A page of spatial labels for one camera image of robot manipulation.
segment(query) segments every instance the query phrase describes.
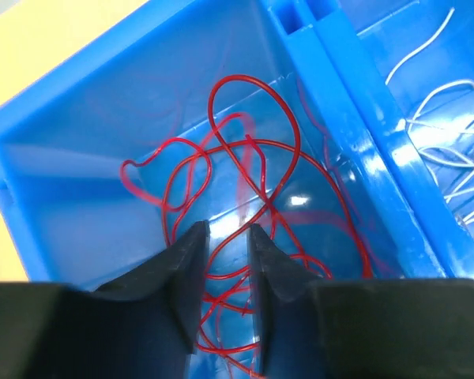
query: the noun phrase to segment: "red cord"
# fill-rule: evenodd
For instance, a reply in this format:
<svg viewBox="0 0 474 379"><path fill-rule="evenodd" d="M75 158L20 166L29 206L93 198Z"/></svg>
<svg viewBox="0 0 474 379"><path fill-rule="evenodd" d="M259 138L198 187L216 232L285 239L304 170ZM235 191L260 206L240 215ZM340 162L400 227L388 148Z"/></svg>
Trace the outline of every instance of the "red cord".
<svg viewBox="0 0 474 379"><path fill-rule="evenodd" d="M276 102L280 105L280 107L283 109L284 113L288 117L289 122L292 125L292 130L293 130L293 135L294 135L294 146L290 146L288 144L284 144L282 142L278 141L272 141L272 140L265 140L265 139L255 139L254 138L254 121L253 119L246 113L243 112L237 112L234 114L227 115L224 117L220 122L216 124L214 121L214 114L213 114L213 103L214 99L216 97L216 93L218 90L225 84L232 82L232 81L244 81L247 83L254 84L258 86L259 88L263 89L265 92L267 92ZM333 188L333 191L335 192L337 199L339 200L344 217L346 219L347 224L343 224L341 221L341 218L338 215L331 214L330 219L335 220L335 225L339 227L342 231L345 233L349 234L353 241L356 244L356 248L359 251L359 255L362 259L362 277L364 278L370 278L372 277L372 269L371 269L371 260L369 258L368 252L365 248L365 245L363 244L362 240L359 238L355 225L352 222L350 212L348 210L348 206L346 205L344 201L344 197L342 196L337 184L334 182L330 174L327 172L327 170L319 163L317 162L314 158L311 156L307 155L305 152L302 152L300 149L300 131L299 131L299 125L297 121L295 120L295 116L293 115L291 109L289 106L284 102L284 100L277 94L276 91L274 91L270 86L268 86L266 83L254 78L254 77L249 77L247 75L231 75L229 77L225 77L222 80L218 81L216 85L214 86L213 90L211 91L209 95L209 105L208 105L208 117L209 117L209 123L211 125L211 131L208 133L208 135L204 138L204 140L200 144L195 144L194 142L191 142L189 140L186 140L184 138L180 137L174 137L171 138L167 141L165 141L147 160L145 160L142 163L136 163L135 161L128 159L125 162L122 163L122 166L119 171L120 178L122 179L123 185L135 196L149 201L156 206L160 207L161 210L161 219L162 219L162 228L164 230L164 237L165 237L165 243L167 246L171 244L172 241L175 241L175 236L177 229L179 228L179 224L182 222L183 218L185 215L188 213L190 210L191 206L194 204L194 202L203 194L204 190L208 186L212 172L213 172L213 166L211 159L209 158L210 155L216 154L218 152L226 152L231 160L233 161L234 165L237 167L237 169L240 172L239 176L239 183L241 180L246 181L247 184L251 187L251 189L257 194L258 197L264 202L264 205L257 211L255 215L253 215L249 220L247 220L243 225L241 225L237 231L234 231L226 237L225 240L222 241L221 244L219 244L214 251L210 254L209 256L209 262L207 264L207 269L206 269L206 278L210 280L227 280L231 278L235 278L238 276L242 276L236 284L231 286L231 288L227 291L225 291L223 294L218 295L218 296L213 296L208 292L204 293L203 296L203 301L204 302L209 302L211 303L211 306L209 307L209 310L204 314L204 316L201 318L201 323L200 323L200 335L201 338L203 339L204 345L197 344L198 348L201 351L205 351L208 353L213 353L213 354L218 354L228 365L228 372L231 374L231 367L229 365L235 366L239 368L240 370L244 371L245 373L248 373L251 377L255 378L263 378L263 376L259 375L258 373L255 373L253 371L253 368L247 368L245 367L242 363L238 362L234 358L231 357L232 354L236 353L241 353L244 351L251 351L254 350L254 358L256 357L256 354L258 353L258 343L251 343L246 346L241 346L241 347L231 347L231 348L225 348L221 342L220 339L220 313L223 308L226 308L228 310L233 310L235 312L240 312L242 315L245 314L252 314L254 313L253 310L249 310L248 303L250 302L250 299L248 298L248 301L246 302L244 307L240 306L234 306L231 303L228 302L228 298L230 298L234 294L242 293L249 291L249 286L243 286L243 284L246 282L247 278L250 275L250 270L248 266L244 266L241 269L234 271L234 272L229 272L227 274L223 275L214 275L209 272L212 263L216 259L218 253L228 244L230 243L235 237L243 233L252 223L258 222L264 214L269 211L270 212L270 225L271 225L271 233L270 237L271 239L274 238L274 235L276 233L276 228L277 228L277 223L280 223L280 225L287 231L290 239L293 241L295 244L295 247L298 251L297 254L293 254L290 256L291 259L300 259L304 266L311 271L313 271L312 268L310 268L309 263L314 264L318 266L318 268L324 273L324 276L327 279L331 279L332 273L329 270L329 268L324 265L320 260L311 257L305 253L303 250L299 240L293 233L292 229L290 228L285 215L286 213L281 213L278 212L275 206L273 205L274 200L277 198L279 195L280 191L286 184L286 182L289 180L291 177L293 171L295 170L295 167L299 161L299 158L302 157L305 159L308 163L313 165L325 178L325 180L330 184L330 186ZM245 140L243 141L236 141L236 142L231 142L227 143L223 137L220 134L220 130L224 128L228 123L232 120L239 120L243 123L244 126L244 131L245 131ZM220 146L217 146L215 148L209 148L205 149L206 145L210 142L210 140L216 137L218 141L220 142ZM162 152L168 145L174 143L174 142L181 142L184 144L188 144L192 148L196 150L195 154L192 156L188 156L185 158L180 164L177 165L177 167L172 171L170 177L167 180L167 185L165 187L164 195L162 198L154 197L153 195L145 192L141 188L137 187L134 185L134 183L130 180L130 178L126 174L126 168L129 165L132 165L134 167L144 167L145 165L151 163L157 156ZM270 197L267 196L266 193L266 188L265 188L265 181L266 181L266 158L265 154L263 151L260 149L259 145L265 145L265 146L273 146L276 148L282 148L283 150L292 152L292 161L289 163L287 170L285 171L283 177L279 181L279 184L277 187L274 189ZM238 159L238 157L235 155L235 153L232 151L233 148L237 147L244 147L244 157L243 157L243 163L241 163ZM250 154L251 151L254 150L261 162L261 170L260 170L260 186L258 186L254 183L253 179L250 177L250 165L251 165L251 158ZM198 159L204 158L205 162L207 164L207 172L205 175L205 180L202 183L201 187L198 189L198 191L193 195L190 196L191 190L192 190L192 185L193 185L193 177L194 177L194 167L195 163L198 161ZM179 206L173 206L168 203L168 199L170 197L170 192L171 188L174 182L174 179L180 172L180 170L185 167L187 164L189 164L188 168L188 176L186 178L186 192L184 194L184 200ZM238 189L237 189L237 196L238 196L238 201L242 202L243 200L243 187L241 184L238 184ZM169 233L168 225L167 225L167 214L169 212L179 212L179 215L177 216L174 225L171 229L171 233ZM322 212L322 216L327 216L328 212ZM216 339L218 340L218 345L215 346L215 344L207 337L205 334L205 331L203 329L204 323L214 314L215 310L216 312Z"/></svg>

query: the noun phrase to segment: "red wire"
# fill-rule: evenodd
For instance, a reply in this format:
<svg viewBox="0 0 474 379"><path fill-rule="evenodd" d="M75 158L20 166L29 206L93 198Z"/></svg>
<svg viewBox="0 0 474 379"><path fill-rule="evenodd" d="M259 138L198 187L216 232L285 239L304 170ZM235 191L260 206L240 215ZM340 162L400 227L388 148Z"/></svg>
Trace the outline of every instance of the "red wire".
<svg viewBox="0 0 474 379"><path fill-rule="evenodd" d="M264 140L264 139L255 139L252 137L254 135L254 121L253 119L246 113L243 112L238 112L234 114L229 114L226 117L224 117L220 122L216 124L214 121L214 114L213 114L213 103L214 99L216 96L217 91L225 84L232 82L232 81L244 81L247 83L254 84L258 86L259 88L263 89L266 91L270 96L272 96L273 99L277 101L277 103L281 106L283 109L284 113L287 115L289 122L292 125L292 130L294 134L294 146L290 146L288 144L284 144L282 142L278 141L271 141L271 140ZM231 303L228 302L228 298L231 297L234 294L237 293L242 293L245 291L249 291L249 286L242 287L242 285L246 282L250 270L248 266L244 266L241 269L230 272L228 274L223 274L223 275L214 275L210 274L209 270L212 266L212 263L216 259L218 253L229 243L231 242L235 237L243 233L252 223L256 223L260 220L261 217L264 216L266 211L270 212L270 223L271 223L271 233L270 237L271 239L274 238L276 228L277 228L277 222L281 224L281 226L287 231L290 239L294 242L296 249L298 250L297 254L293 254L290 256L291 259L300 259L302 260L303 264L306 266L306 268L309 268L309 263L312 263L314 265L317 265L322 272L324 272L325 277L327 279L331 279L332 273L328 269L326 265L324 265L320 260L311 257L305 253L303 250L299 240L293 233L292 229L290 228L288 222L284 218L284 215L281 214L280 212L277 211L275 206L273 205L274 200L277 198L279 195L280 191L286 184L286 182L289 180L291 177L293 171L295 170L295 167L299 161L299 158L302 157L305 159L307 162L312 164L320 173L323 175L323 177L327 180L327 182L330 184L330 186L333 188L333 191L335 192L341 207L343 209L344 217L346 218L347 225L348 227L344 227L339 225L339 228L342 229L344 232L348 233L352 239L354 240L357 250L359 251L359 255L361 256L362 262L363 262L363 269L362 269L362 277L369 278L372 277L372 270L371 270L371 260L368 256L368 252L365 248L365 245L359 238L355 225L352 222L350 212L348 210L348 206L344 202L344 197L342 196L339 188L337 187L337 184L334 182L330 174L326 171L326 169L319 163L317 162L314 158L310 157L306 153L302 152L300 149L300 132L299 132L299 126L297 121L295 120L295 116L293 115L291 109L288 107L288 105L284 102L284 100L277 94L276 91L274 91L270 86L268 86L266 83L254 78L254 77L249 77L247 75L231 75L229 77L225 77L222 80L218 81L216 85L214 86L213 90L211 91L209 95L209 105L208 105L208 117L209 117L209 123L211 125L211 131L208 133L208 135L204 138L204 140L199 144L195 144L194 142L191 142L189 140L186 140L184 138L180 137L174 137L171 138L167 141L165 141L148 159L146 159L142 163L136 163L135 161L128 159L125 162L122 163L122 166L120 167L119 175L120 178L122 179L123 185L135 196L149 201L157 206L160 207L161 209L161 219L162 219L162 227L164 230L164 237L165 237L165 242L167 246L171 244L171 240L175 241L175 236L177 229L179 228L179 224L182 222L183 218L186 216L186 214L189 212L191 206L194 204L194 202L203 194L204 190L207 188L210 178L212 176L213 172L213 166L211 159L209 158L210 155L218 153L218 152L223 152L225 151L231 158L231 160L234 162L234 165L236 165L237 169L240 172L239 176L239 183L241 180L244 180L247 182L247 184L251 187L251 189L261 198L261 200L264 202L264 205L257 211L255 215L253 215L247 222L245 222L243 225L241 225L237 231L234 231L231 235L226 237L225 240L222 241L221 244L219 244L214 251L210 254L209 256L209 262L207 264L207 270L206 270L206 278L211 279L211 280L227 280L231 278L235 278L237 276L242 276L236 284L230 287L227 291L225 291L223 294L219 296L212 296L210 293L205 292L203 296L203 300L205 302L210 302L212 303L211 306L209 307L209 310L205 313L205 315L201 318L201 323L200 323L200 335L201 338L204 340L204 343L207 346L200 345L199 343L197 344L198 348L202 351L208 352L208 353L213 353L213 354L218 354L228 365L228 372L232 376L231 373L231 368L229 365L233 365L240 370L244 371L245 373L248 373L251 377L256 377L256 378L263 378L263 376L259 375L258 373L255 373L253 369L245 367L242 363L238 362L234 358L232 358L230 355L236 354L236 353L242 353L244 351L251 351L255 350L254 352L254 357L258 353L257 347L259 346L258 343L251 343L245 346L241 347L231 347L231 348L224 348L223 344L220 340L220 328L219 328L219 323L220 323L220 311L222 308L227 308L228 310L233 310L236 312L240 312L242 315L244 314L252 314L254 313L253 310L247 309L248 303L250 299L246 302L244 307L240 306L234 306ZM231 142L227 143L223 137L220 134L220 130L224 128L230 121L238 119L243 123L244 130L245 130L245 140L244 141L236 141L236 142ZM217 146L215 148L209 148L205 150L206 145L210 142L210 140L216 137L218 141L220 142L220 146ZM196 150L195 154L192 156L188 156L185 158L180 164L176 166L176 168L172 171L170 177L167 180L167 185L165 187L164 191L164 196L162 198L154 197L153 195L145 192L141 188L135 186L133 182L128 178L126 174L126 168L129 165L133 165L137 168L139 167L144 167L145 165L151 163L157 156L160 154L169 144L174 143L174 142L181 142L184 144L188 144L192 148ZM266 158L265 154L263 151L260 149L259 145L266 145L266 146L273 146L276 148L282 148L283 150L287 150L289 152L292 152L292 161L289 163L287 170L284 173L284 176L281 178L279 181L277 187L274 189L270 197L267 197L266 194ZM233 148L237 147L244 147L244 157L243 157L243 164L239 161L235 153L232 151ZM251 165L251 159L250 159L250 151L254 150L261 161L261 171L260 171L260 187L258 188L256 184L254 183L253 179L250 177L250 165ZM191 197L191 187L193 185L193 177L194 177L194 168L195 164L200 159L203 157L206 161L207 164L207 172L205 175L205 180L202 183L201 187L198 189L198 191ZM189 169L188 169L188 177L186 178L186 192L184 195L184 200L179 206L172 206L168 203L168 198L170 196L171 188L173 185L173 182L180 172L180 170L189 164ZM240 184L238 184L238 197L241 197L243 195L242 192L243 188L241 187ZM179 212L174 225L171 230L171 236L169 235L168 231L168 225L167 225L167 214L169 212ZM217 309L216 312L216 338L218 340L219 347L215 346L214 343L207 337L205 334L205 331L203 329L203 324L213 315L214 311Z"/></svg>

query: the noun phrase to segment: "yellow surface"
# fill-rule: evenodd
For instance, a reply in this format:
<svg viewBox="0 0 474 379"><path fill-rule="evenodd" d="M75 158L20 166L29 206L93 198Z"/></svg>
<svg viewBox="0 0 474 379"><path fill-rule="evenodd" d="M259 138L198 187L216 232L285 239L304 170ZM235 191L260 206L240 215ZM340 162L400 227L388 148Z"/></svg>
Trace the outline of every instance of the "yellow surface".
<svg viewBox="0 0 474 379"><path fill-rule="evenodd" d="M0 105L145 0L22 0L0 16ZM0 215L0 280L26 280Z"/></svg>

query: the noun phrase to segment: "storage bin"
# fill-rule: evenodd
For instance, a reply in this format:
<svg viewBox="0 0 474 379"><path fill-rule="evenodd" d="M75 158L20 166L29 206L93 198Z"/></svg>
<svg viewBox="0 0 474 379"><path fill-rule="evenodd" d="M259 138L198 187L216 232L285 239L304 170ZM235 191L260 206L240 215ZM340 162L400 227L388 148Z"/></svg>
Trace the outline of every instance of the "storage bin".
<svg viewBox="0 0 474 379"><path fill-rule="evenodd" d="M474 223L463 222L474 210L474 193L453 198L449 206L442 197L451 193L470 171L446 167L431 159L424 160L425 166L415 149L415 146L455 148L474 159L474 134L401 123L404 115L412 118L436 88L464 80L434 96L418 120L451 130L474 129L474 88L468 84L474 82L474 1L343 0L341 3L348 18L340 13L316 26L324 46L442 267L449 276L474 278ZM446 28L428 47L401 66L386 88L385 79L393 67L428 41L451 9L454 13ZM334 35L342 38L343 31L349 29L348 19L358 31L359 43L346 32L345 50L338 50ZM337 29L338 33L326 33L329 29ZM347 62L350 56L353 67ZM409 128L414 145L407 134ZM428 152L441 159L460 160L446 150ZM474 178L462 189L472 186Z"/></svg>
<svg viewBox="0 0 474 379"><path fill-rule="evenodd" d="M172 136L200 142L210 131L211 87L233 73L270 83L287 100L301 127L302 150L323 162L337 180L377 277L446 276L432 249L434 237L423 232L310 19L339 12L330 0L155 0L3 106L0 209L30 279L93 289L165 247L160 210L124 189L119 166L125 159L144 159ZM292 144L288 120L263 91L249 84L225 85L214 113L220 120L234 111L254 118L256 137ZM222 134L227 141L242 139L243 127L233 122ZM292 155L263 150L269 190ZM242 149L236 152L242 157ZM130 175L161 196L171 170L192 153L172 145ZM250 190L238 193L239 173L225 154L212 160L209 188L186 215L179 234L207 219L214 247L261 202ZM256 182L258 173L254 157ZM172 204L184 194L185 177L174 184ZM197 163L194 186L204 177L205 164ZM360 277L359 255L341 227L341 207L312 166L300 161L275 204L305 250L324 261L336 278ZM276 242L287 253L295 251L282 230ZM241 235L211 272L231 272L246 263L246 236ZM218 294L234 282L208 281L207 288ZM246 299L243 294L232 301L243 306ZM249 315L224 311L220 326L225 346L254 340ZM207 333L214 338L214 330ZM249 351L235 358L247 366L253 360ZM191 360L191 377L226 377L226 372L224 360L215 355L198 353Z"/></svg>

